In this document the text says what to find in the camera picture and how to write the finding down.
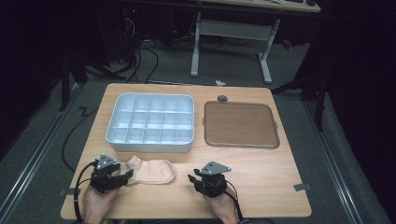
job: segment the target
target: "hand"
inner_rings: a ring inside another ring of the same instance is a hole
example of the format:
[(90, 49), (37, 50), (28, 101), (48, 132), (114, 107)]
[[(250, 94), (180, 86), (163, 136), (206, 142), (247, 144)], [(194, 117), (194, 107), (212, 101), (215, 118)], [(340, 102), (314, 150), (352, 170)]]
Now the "hand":
[[(229, 192), (236, 199), (235, 192), (227, 187), (227, 192)], [(216, 198), (210, 198), (204, 195), (204, 198), (209, 202), (210, 207), (212, 208), (213, 213), (224, 223), (224, 224), (237, 224), (239, 223), (238, 215), (236, 214), (235, 204), (233, 199), (222, 193), (220, 196)]]
[(113, 204), (113, 200), (119, 191), (120, 188), (112, 189), (103, 194), (95, 188), (88, 186), (82, 199), (84, 203), (85, 223), (100, 223), (110, 209), (111, 204)]

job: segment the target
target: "white desk frame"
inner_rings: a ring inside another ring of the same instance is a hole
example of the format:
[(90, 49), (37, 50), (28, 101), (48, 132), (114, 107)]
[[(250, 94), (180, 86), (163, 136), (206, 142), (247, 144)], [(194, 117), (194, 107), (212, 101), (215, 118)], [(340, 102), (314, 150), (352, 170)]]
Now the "white desk frame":
[(195, 45), (192, 54), (191, 76), (198, 76), (199, 68), (199, 40), (200, 35), (218, 35), (233, 38), (255, 39), (267, 41), (263, 53), (259, 54), (262, 75), (266, 84), (271, 84), (271, 74), (268, 69), (267, 57), (274, 42), (280, 19), (276, 19), (272, 26), (253, 25), (228, 21), (201, 20), (201, 13), (197, 12), (195, 28)]

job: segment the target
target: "white plastic tray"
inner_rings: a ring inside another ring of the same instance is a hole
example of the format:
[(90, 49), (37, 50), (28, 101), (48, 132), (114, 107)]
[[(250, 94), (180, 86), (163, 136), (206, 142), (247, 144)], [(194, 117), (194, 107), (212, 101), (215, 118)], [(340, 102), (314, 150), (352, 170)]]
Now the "white plastic tray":
[(120, 95), (106, 132), (117, 151), (187, 152), (193, 137), (194, 101), (181, 94)]

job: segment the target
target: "dark background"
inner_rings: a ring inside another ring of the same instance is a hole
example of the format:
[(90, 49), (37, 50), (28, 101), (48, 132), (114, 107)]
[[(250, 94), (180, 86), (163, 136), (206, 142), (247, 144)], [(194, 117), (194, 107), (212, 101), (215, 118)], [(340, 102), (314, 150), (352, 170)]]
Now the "dark background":
[[(296, 79), (320, 75), (323, 64), (328, 66), (326, 90), (346, 138), (378, 200), (396, 222), (392, 213), (396, 210), (396, 195), (391, 185), (396, 177), (392, 165), (396, 139), (392, 114), (396, 102), (395, 3), (390, 0), (318, 3), (323, 15), (353, 17), (321, 26), (314, 21), (283, 20), (276, 43), (287, 39), (293, 45), (312, 44)], [(122, 37), (124, 23), (120, 22), (120, 11), (114, 6), (2, 1), (0, 10), (3, 158), (35, 110), (50, 96), (63, 71), (66, 50), (107, 65), (125, 58), (126, 42)], [(171, 9), (142, 8), (137, 12), (137, 16), (146, 19), (137, 28), (168, 45), (176, 37), (173, 30), (181, 34), (188, 31), (193, 15)], [(65, 37), (71, 45), (65, 44)], [(334, 49), (336, 57), (331, 57), (332, 63), (328, 64), (329, 52)], [(313, 81), (300, 88), (315, 89), (317, 84)]]

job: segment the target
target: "beige cloth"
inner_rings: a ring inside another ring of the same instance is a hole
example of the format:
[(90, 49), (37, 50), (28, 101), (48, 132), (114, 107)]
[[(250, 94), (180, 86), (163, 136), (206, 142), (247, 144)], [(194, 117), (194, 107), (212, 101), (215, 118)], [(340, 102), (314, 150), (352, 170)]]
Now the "beige cloth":
[(128, 185), (133, 183), (141, 184), (164, 184), (173, 180), (176, 176), (176, 170), (170, 161), (153, 160), (142, 161), (133, 156), (128, 162), (120, 167), (120, 173), (134, 169), (134, 175), (129, 178)]

